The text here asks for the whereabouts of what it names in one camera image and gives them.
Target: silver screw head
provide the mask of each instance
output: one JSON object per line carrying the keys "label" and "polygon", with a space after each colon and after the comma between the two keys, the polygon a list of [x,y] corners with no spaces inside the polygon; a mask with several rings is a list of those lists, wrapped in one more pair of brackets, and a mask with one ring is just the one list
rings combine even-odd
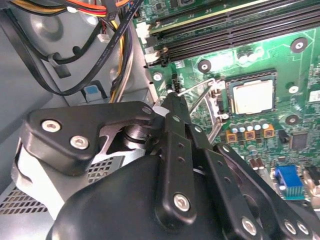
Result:
{"label": "silver screw head", "polygon": [[174,205],[182,212],[187,212],[190,209],[189,200],[182,194],[176,194],[173,197]]}
{"label": "silver screw head", "polygon": [[257,234],[256,226],[253,224],[252,221],[250,221],[249,218],[245,216],[242,218],[242,226],[252,236],[255,236]]}
{"label": "silver screw head", "polygon": [[152,113],[152,110],[150,108],[146,107],[146,106],[144,106],[142,108],[142,111],[145,112],[146,114],[151,114]]}
{"label": "silver screw head", "polygon": [[162,80],[162,74],[160,72],[155,72],[153,74],[153,80],[155,81],[161,81]]}
{"label": "silver screw head", "polygon": [[194,126],[194,129],[195,129],[198,133],[201,133],[201,132],[202,132],[202,129],[201,129],[201,127],[199,127],[199,126]]}
{"label": "silver screw head", "polygon": [[175,121],[180,122],[179,117],[177,117],[176,115],[173,115],[172,118],[173,118]]}
{"label": "silver screw head", "polygon": [[285,220],[284,221],[284,225],[285,225],[286,229],[288,229],[288,231],[290,233],[292,233],[293,235],[297,234],[297,231],[296,231],[295,227],[291,224],[291,222]]}
{"label": "silver screw head", "polygon": [[73,136],[70,140],[70,144],[75,149],[85,150],[89,147],[89,141],[84,136]]}
{"label": "silver screw head", "polygon": [[223,145],[222,146],[223,150],[225,150],[227,153],[230,151],[229,147],[227,145]]}
{"label": "silver screw head", "polygon": [[60,123],[54,120],[45,120],[42,122],[41,127],[43,130],[50,132],[50,133],[56,133],[61,129]]}
{"label": "silver screw head", "polygon": [[306,228],[305,225],[303,225],[301,222],[297,221],[296,222],[297,225],[298,225],[298,228],[301,230],[301,232],[303,232],[305,235],[309,235],[309,231],[308,229]]}

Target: orange component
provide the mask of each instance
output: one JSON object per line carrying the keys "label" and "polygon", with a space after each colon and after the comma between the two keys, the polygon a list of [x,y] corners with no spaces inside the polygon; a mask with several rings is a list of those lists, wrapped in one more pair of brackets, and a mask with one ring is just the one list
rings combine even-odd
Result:
{"label": "orange component", "polygon": [[232,133],[230,130],[226,131],[226,142],[227,143],[235,143],[237,141],[237,134]]}
{"label": "orange component", "polygon": [[269,124],[269,127],[267,129],[263,130],[263,136],[265,138],[273,138],[275,136],[275,129],[274,126]]}
{"label": "orange component", "polygon": [[255,133],[255,131],[246,131],[246,132],[244,133],[244,138],[245,138],[245,140],[247,140],[247,141],[256,139],[256,133]]}

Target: black plastic arm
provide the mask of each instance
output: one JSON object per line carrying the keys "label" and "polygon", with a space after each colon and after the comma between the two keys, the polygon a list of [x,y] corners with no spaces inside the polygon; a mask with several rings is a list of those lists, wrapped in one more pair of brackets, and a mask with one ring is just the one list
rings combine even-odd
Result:
{"label": "black plastic arm", "polygon": [[[116,134],[125,126],[151,126],[157,114],[140,101],[41,109],[31,112],[21,129],[21,142],[26,151],[66,175],[86,172],[99,151],[100,132],[107,136],[108,149]],[[54,120],[61,129],[49,132],[42,123]],[[88,140],[86,149],[76,149],[71,138]]]}

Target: metal mesh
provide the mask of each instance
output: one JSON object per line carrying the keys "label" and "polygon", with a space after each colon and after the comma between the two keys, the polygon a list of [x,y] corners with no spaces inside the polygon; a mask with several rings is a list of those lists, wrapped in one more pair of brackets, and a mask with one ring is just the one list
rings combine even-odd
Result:
{"label": "metal mesh", "polygon": [[[90,184],[108,175],[113,158],[92,164],[88,170],[88,182]],[[14,189],[8,194],[4,201],[0,204],[0,215],[8,214],[30,214],[43,213],[48,209],[41,202],[33,199],[31,196]]]}

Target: computer motherboard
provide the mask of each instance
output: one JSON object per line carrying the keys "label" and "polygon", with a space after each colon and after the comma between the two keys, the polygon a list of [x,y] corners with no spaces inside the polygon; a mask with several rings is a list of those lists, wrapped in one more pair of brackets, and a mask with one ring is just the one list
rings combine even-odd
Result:
{"label": "computer motherboard", "polygon": [[[134,24],[158,104],[214,79],[212,143],[320,207],[320,0],[145,0]],[[190,108],[206,87],[185,94]],[[205,102],[191,118],[211,132]]]}

